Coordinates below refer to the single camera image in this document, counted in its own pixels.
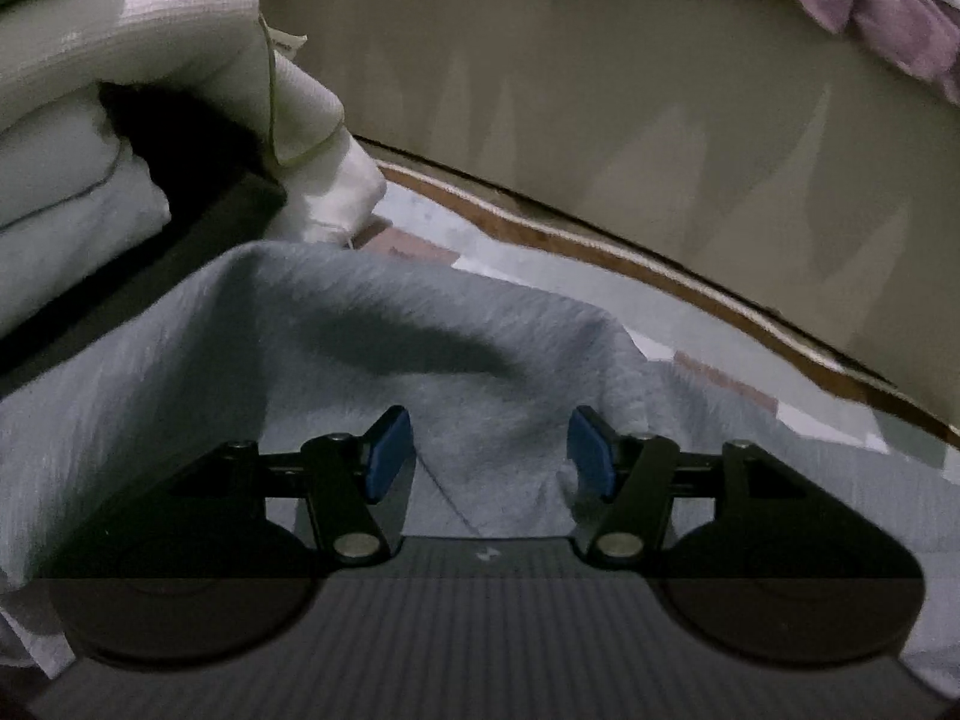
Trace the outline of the folded white clothes stack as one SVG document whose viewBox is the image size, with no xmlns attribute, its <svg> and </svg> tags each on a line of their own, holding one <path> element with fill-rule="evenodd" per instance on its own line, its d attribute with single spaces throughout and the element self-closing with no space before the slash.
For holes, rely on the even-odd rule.
<svg viewBox="0 0 960 720">
<path fill-rule="evenodd" d="M 342 244 L 386 192 L 259 0 L 2 0 L 3 327 L 249 172 L 285 192 L 280 241 Z"/>
</svg>

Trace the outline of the checkered floor mat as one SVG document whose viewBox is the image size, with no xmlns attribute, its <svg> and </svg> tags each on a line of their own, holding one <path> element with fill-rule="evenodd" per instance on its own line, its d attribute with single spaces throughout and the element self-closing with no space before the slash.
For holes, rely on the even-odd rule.
<svg viewBox="0 0 960 720">
<path fill-rule="evenodd" d="M 768 411 L 794 433 L 955 465 L 958 431 L 888 383 L 618 242 L 393 172 L 356 249 L 530 286 L 607 310 L 651 361 Z"/>
</svg>

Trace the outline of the grey sweatshirt garment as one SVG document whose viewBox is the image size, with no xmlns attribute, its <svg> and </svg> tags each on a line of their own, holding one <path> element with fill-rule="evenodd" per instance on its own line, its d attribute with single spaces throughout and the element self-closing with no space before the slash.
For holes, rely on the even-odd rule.
<svg viewBox="0 0 960 720">
<path fill-rule="evenodd" d="M 918 554 L 928 601 L 911 669 L 958 688 L 958 489 L 895 450 L 801 436 L 685 367 L 650 361 L 594 305 L 431 263 L 252 242 L 2 398 L 2 587 L 21 589 L 135 479 L 229 439 L 293 449 L 410 411 L 420 461 L 405 532 L 553 536 L 573 504 L 566 423 L 693 452 L 761 445 Z"/>
</svg>

